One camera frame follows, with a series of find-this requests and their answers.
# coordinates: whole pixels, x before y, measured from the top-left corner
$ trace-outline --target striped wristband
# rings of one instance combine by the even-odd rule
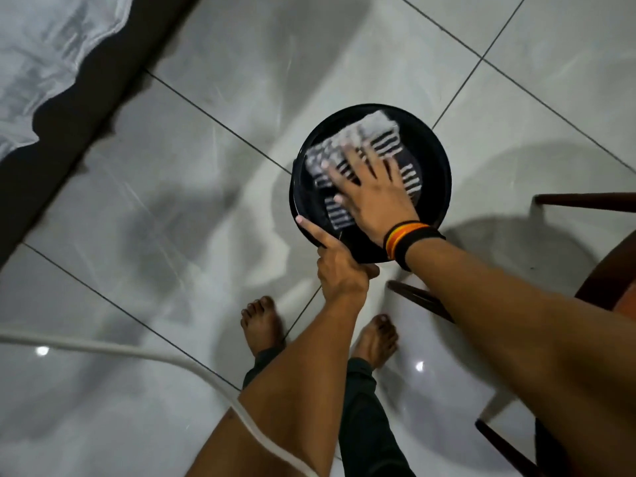
[[[446,239],[440,232],[420,221],[405,221],[394,225],[384,237],[384,248],[389,259],[393,259],[402,269],[411,271],[406,264],[406,252],[413,243],[427,238]]]

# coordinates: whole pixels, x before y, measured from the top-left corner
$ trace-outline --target white curtain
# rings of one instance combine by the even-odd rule
[[[0,0],[0,160],[37,142],[33,114],[73,85],[86,55],[128,20],[132,0]]]

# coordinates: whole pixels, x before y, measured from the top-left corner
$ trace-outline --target round black tray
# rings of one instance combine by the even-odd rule
[[[422,194],[415,206],[420,220],[440,227],[450,204],[449,159],[433,131],[413,114],[390,105],[365,103],[342,109],[327,117],[309,134],[294,161],[290,183],[291,214],[294,218],[300,214],[337,238],[339,237],[358,263],[384,263],[388,259],[384,249],[371,242],[357,226],[346,228],[342,233],[334,231],[327,217],[324,201],[320,200],[318,192],[314,189],[314,180],[305,167],[305,152],[309,147],[335,135],[347,125],[378,110],[383,111],[389,119],[398,123],[402,143],[419,162],[422,169]],[[312,235],[302,228],[299,229],[315,246],[320,246]]]

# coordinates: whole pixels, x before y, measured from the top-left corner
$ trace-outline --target hand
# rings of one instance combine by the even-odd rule
[[[334,200],[349,211],[371,241],[382,247],[386,233],[394,225],[420,218],[404,189],[398,162],[393,157],[383,161],[369,143],[364,144],[364,151],[373,172],[353,147],[345,148],[346,159],[361,185],[352,183],[333,165],[326,169],[342,192]]]
[[[358,264],[349,249],[335,237],[302,216],[296,222],[324,247],[318,248],[318,277],[325,301],[350,294],[360,296],[362,304],[369,291],[369,280],[380,274],[375,264]]]

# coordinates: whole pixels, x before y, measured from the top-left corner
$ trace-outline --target bare foot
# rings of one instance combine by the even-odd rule
[[[254,356],[273,346],[285,346],[281,318],[271,297],[255,299],[240,314],[240,325]]]
[[[364,327],[352,358],[367,360],[375,370],[398,349],[398,332],[387,315],[377,315]]]

